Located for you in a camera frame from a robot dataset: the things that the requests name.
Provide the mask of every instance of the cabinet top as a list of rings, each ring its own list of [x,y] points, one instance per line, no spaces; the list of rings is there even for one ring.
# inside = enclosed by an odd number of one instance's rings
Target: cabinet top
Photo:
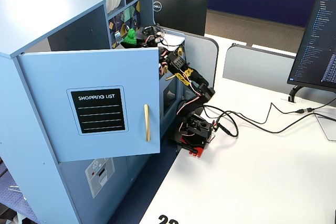
[[[0,56],[14,58],[106,0],[0,0]]]

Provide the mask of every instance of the dell logo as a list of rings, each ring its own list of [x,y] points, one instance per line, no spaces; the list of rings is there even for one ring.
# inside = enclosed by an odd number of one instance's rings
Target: dell logo
[[[155,12],[159,12],[159,11],[161,11],[161,9],[162,9],[162,5],[161,5],[160,2],[156,1],[156,2],[154,2],[154,4],[153,4],[153,8],[154,8],[154,11],[155,11]]]

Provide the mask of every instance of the green toy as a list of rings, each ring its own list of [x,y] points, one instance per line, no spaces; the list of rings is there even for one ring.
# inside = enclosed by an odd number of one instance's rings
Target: green toy
[[[128,31],[127,36],[124,39],[124,42],[127,44],[136,45],[137,39],[135,38],[135,30],[133,28],[131,28]]]

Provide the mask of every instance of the monitor screen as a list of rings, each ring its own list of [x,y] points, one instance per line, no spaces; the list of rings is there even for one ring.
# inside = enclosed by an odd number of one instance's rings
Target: monitor screen
[[[167,28],[204,36],[208,0],[154,0],[154,20]]]
[[[336,92],[336,0],[316,0],[288,84]]]

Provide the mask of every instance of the colorful patterned panel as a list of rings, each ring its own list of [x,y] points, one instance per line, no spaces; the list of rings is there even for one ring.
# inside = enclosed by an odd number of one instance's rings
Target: colorful patterned panel
[[[114,16],[109,20],[109,28],[111,33],[112,47],[116,48],[119,44],[116,42],[114,33],[119,31],[122,38],[127,35],[127,30],[125,29],[125,24],[134,30],[138,30],[141,26],[140,17],[140,1],[131,5],[118,15]]]

